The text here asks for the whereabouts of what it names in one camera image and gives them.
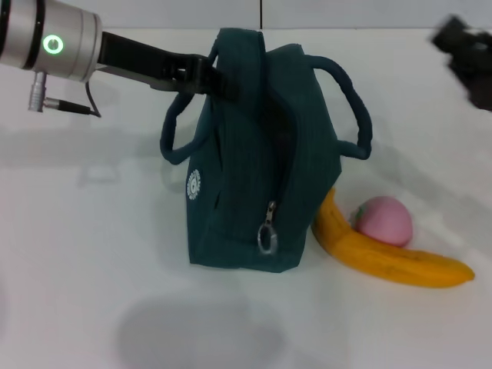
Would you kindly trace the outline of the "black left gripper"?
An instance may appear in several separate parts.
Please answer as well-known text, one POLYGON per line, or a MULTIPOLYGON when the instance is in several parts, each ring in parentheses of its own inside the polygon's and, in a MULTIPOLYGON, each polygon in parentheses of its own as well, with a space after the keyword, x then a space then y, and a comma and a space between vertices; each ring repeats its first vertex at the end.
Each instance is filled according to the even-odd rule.
POLYGON ((167 52, 110 32, 102 32, 100 71, 149 85, 158 91, 177 91, 236 100, 239 87, 202 55, 167 52))

